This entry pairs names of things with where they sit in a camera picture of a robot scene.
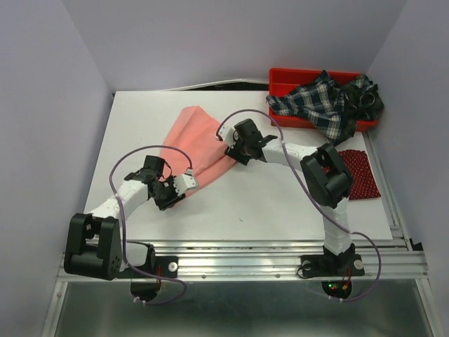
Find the pink pleated skirt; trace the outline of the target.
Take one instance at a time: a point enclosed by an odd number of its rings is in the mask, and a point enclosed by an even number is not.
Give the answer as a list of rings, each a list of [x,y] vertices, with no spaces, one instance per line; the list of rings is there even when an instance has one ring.
[[[163,142],[164,145],[182,150],[192,160],[193,175],[199,187],[187,192],[187,197],[213,183],[236,163],[225,155],[227,146],[215,139],[219,125],[201,107],[186,107],[178,115]]]

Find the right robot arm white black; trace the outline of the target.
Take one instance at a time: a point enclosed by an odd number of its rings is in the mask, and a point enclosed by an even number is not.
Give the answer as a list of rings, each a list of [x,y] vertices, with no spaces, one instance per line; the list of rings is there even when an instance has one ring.
[[[347,207],[354,179],[337,150],[330,144],[307,147],[287,143],[283,135],[263,136],[252,119],[235,126],[219,126],[216,138],[227,145],[225,154],[247,165],[251,160],[286,166],[304,178],[300,185],[323,216],[323,266],[338,274],[348,266],[345,255],[353,244]]]

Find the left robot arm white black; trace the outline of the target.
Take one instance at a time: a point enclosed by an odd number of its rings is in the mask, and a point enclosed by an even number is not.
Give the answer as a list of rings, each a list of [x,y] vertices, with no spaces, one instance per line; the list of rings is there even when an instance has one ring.
[[[175,189],[175,176],[163,177],[165,159],[147,155],[142,168],[129,173],[118,189],[128,217],[150,199],[159,210],[185,198]],[[122,265],[120,208],[113,195],[88,213],[76,213],[69,222],[64,270],[67,274],[113,280]]]

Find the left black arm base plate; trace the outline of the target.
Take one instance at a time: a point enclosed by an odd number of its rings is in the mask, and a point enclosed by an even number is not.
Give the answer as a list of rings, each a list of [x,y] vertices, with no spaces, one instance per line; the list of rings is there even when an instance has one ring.
[[[138,266],[130,267],[122,262],[119,271],[119,279],[150,279],[150,282],[130,283],[130,294],[133,302],[143,306],[165,305],[172,303],[185,295],[187,284],[177,278],[179,258],[177,256],[157,256],[156,249],[152,244],[130,241],[131,245],[145,248],[145,260]],[[157,300],[161,293],[162,286],[166,283],[173,283],[180,286],[180,292],[172,298]]]

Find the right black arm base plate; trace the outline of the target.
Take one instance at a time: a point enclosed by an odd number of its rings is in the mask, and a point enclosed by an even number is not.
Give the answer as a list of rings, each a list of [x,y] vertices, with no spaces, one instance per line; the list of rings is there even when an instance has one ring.
[[[330,256],[305,255],[300,257],[300,264],[296,269],[296,275],[300,279],[322,278],[321,288],[324,294],[341,302],[349,300],[353,289],[352,279],[365,274],[358,254],[343,263]]]

